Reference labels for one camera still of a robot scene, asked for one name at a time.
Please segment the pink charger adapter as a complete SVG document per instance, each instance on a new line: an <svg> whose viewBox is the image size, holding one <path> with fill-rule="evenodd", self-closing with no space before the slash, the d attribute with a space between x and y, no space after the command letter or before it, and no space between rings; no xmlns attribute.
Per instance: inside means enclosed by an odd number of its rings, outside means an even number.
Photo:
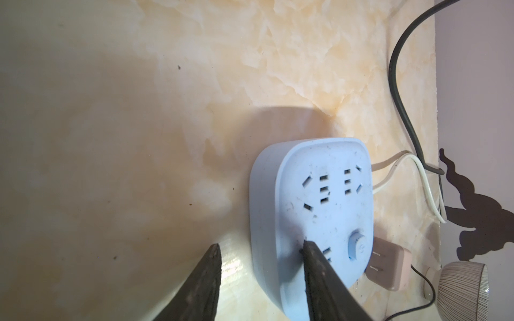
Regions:
<svg viewBox="0 0 514 321"><path fill-rule="evenodd" d="M382 238L373 238L372 255L365 269L367 278L386 290L407 289L412 253L405 247Z"/></svg>

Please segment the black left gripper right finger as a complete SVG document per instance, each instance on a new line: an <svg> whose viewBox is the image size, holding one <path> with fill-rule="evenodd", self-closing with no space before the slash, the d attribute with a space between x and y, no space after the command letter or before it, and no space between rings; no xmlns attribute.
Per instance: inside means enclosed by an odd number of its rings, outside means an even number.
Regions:
<svg viewBox="0 0 514 321"><path fill-rule="evenodd" d="M311 320L370 320L325 258L317 244L305 241L303 261Z"/></svg>

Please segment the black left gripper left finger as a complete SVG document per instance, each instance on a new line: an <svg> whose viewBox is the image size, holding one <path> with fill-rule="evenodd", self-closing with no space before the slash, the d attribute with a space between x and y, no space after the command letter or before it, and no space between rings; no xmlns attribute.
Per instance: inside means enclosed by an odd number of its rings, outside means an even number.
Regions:
<svg viewBox="0 0 514 321"><path fill-rule="evenodd" d="M222 281L220 245L212 244L155 320L214 320Z"/></svg>

